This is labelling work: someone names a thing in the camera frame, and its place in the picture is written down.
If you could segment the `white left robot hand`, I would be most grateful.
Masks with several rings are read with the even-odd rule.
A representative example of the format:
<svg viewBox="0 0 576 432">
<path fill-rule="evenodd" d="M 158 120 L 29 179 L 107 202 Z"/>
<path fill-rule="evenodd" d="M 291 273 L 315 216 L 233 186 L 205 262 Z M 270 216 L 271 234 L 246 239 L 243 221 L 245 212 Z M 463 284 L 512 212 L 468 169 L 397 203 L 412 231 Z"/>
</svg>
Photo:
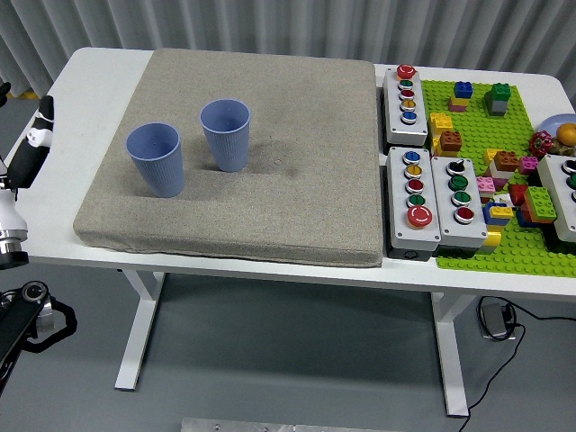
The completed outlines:
<svg viewBox="0 0 576 432">
<path fill-rule="evenodd" d="M 15 209 L 17 192 L 30 188 L 40 172 L 50 152 L 54 121 L 54 99 L 45 95 L 9 164 L 1 160 L 1 239 L 27 238 L 27 224 Z"/>
</svg>

